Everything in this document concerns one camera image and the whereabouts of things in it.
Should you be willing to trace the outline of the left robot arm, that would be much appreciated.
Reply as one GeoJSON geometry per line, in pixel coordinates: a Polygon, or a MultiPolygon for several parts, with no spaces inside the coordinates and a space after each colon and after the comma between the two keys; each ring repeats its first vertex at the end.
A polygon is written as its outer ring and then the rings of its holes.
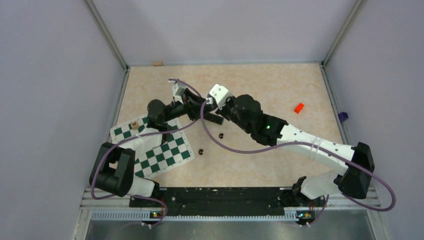
{"type": "Polygon", "coordinates": [[[111,129],[112,142],[100,146],[89,184],[107,192],[107,197],[138,196],[149,207],[160,202],[159,184],[150,178],[195,158],[184,128],[178,118],[200,117],[204,98],[183,94],[181,101],[164,105],[155,99],[148,105],[149,114],[111,129]]]}

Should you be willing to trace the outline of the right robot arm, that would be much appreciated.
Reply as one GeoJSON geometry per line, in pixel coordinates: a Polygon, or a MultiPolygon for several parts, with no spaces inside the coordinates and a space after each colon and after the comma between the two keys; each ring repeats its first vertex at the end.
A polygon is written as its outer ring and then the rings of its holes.
{"type": "Polygon", "coordinates": [[[312,200],[333,193],[342,193],[353,199],[365,199],[371,176],[351,164],[373,172],[375,164],[369,145],[339,144],[296,128],[286,120],[268,115],[252,96],[238,97],[230,93],[211,95],[217,114],[233,122],[264,146],[281,146],[304,155],[329,168],[330,172],[299,178],[293,186],[293,200],[307,206],[312,200]]]}

